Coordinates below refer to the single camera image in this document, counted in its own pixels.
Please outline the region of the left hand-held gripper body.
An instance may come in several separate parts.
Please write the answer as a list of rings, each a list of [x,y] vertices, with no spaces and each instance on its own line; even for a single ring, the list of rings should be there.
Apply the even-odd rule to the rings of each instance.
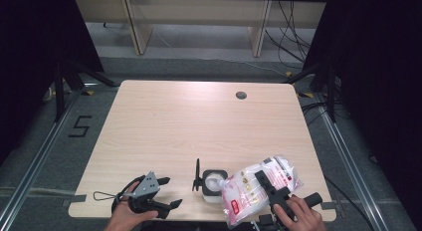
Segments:
[[[134,213],[143,213],[152,210],[160,213],[160,207],[153,200],[159,190],[158,180],[152,171],[142,176],[139,183],[128,194],[128,206],[130,210]]]

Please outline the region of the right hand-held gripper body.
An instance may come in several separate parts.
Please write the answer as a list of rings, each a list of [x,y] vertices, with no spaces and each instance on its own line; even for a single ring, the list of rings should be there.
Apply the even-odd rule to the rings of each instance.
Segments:
[[[296,215],[290,209],[287,201],[291,198],[289,196],[290,190],[283,188],[278,190],[275,194],[269,194],[270,205],[272,213],[268,215],[261,215],[259,217],[258,230],[259,231],[290,231],[276,215],[273,206],[279,204],[292,219],[296,219]],[[321,203],[321,197],[319,194],[314,193],[306,198],[303,198],[309,208],[313,209],[313,206]]]

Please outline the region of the red and white sugar bag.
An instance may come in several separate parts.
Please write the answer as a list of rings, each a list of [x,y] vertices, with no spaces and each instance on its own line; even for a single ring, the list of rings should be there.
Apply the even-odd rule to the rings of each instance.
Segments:
[[[270,204],[269,194],[255,176],[260,170],[266,173],[277,191],[288,188],[291,193],[303,185],[295,167],[282,155],[270,156],[234,173],[221,185],[223,211],[229,228],[238,226]]]

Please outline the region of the glass jar with black lid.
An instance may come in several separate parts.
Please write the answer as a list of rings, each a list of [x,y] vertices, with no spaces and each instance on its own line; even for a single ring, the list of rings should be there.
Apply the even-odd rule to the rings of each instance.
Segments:
[[[200,171],[200,159],[196,159],[193,191],[202,190],[202,197],[207,203],[220,203],[221,185],[228,178],[228,173],[222,169],[206,169]]]

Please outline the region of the person's right hand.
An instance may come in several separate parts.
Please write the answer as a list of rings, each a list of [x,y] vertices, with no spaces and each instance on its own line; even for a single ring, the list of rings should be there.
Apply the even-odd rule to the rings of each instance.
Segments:
[[[327,231],[321,215],[309,208],[302,198],[292,195],[287,204],[296,215],[296,219],[289,217],[279,204],[275,204],[273,209],[290,231]]]

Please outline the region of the person's left hand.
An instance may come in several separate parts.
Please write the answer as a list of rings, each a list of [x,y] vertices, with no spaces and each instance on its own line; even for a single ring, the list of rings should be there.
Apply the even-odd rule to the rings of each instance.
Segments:
[[[108,223],[108,225],[118,226],[137,226],[143,221],[156,218],[158,212],[155,210],[147,211],[143,213],[134,213],[130,210],[127,203],[127,196],[123,196],[120,202],[116,205]]]

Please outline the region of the black metal stand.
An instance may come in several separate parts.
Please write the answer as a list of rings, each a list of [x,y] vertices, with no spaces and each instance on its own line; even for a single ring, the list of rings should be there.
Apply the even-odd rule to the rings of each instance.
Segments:
[[[329,65],[323,63],[314,64],[308,68],[302,69],[300,73],[288,78],[285,84],[293,84],[306,76],[314,75],[310,84],[310,89],[314,93],[320,93],[326,88],[326,107],[327,114],[332,122],[335,122],[334,115],[334,97],[335,97],[335,72]]]
[[[109,87],[118,87],[118,83],[100,75],[98,72],[91,70],[87,66],[73,60],[60,60],[54,70],[54,85],[56,89],[56,118],[59,121],[65,113],[65,92],[64,82],[67,82],[72,91],[80,91],[85,85],[80,74],[101,82]]]

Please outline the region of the black curtain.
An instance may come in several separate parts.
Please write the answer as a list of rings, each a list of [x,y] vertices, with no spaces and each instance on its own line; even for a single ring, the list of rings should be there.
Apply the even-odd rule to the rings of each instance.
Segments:
[[[67,61],[104,69],[76,0],[0,0],[0,166]]]
[[[422,229],[422,0],[327,0],[306,64],[340,78],[348,110]]]

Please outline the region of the light wooden shelf unit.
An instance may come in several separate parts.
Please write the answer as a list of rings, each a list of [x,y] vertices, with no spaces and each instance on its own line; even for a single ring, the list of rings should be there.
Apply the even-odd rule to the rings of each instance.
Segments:
[[[129,26],[134,50],[142,55],[158,24],[239,26],[249,32],[252,55],[261,55],[265,30],[288,25],[279,14],[292,11],[291,25],[317,27],[323,2],[271,0],[76,0],[87,22]]]

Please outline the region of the metal floor rail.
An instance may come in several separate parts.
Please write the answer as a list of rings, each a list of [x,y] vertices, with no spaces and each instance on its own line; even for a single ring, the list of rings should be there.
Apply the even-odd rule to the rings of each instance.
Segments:
[[[0,231],[9,231],[17,214],[19,213],[25,199],[43,168],[53,145],[62,131],[70,112],[76,101],[81,96],[82,91],[71,92],[68,101],[65,103],[63,113],[53,123],[47,137],[38,149],[25,175],[14,189],[9,201],[0,214]]]
[[[372,225],[374,231],[388,231],[388,225],[382,216],[381,210],[375,201],[372,192],[369,190],[368,185],[357,167],[345,140],[338,129],[335,121],[332,120],[328,114],[328,109],[319,108],[320,114],[323,117],[325,126],[334,142],[336,150],[343,162],[345,170],[353,184],[357,196],[363,206],[369,223]]]

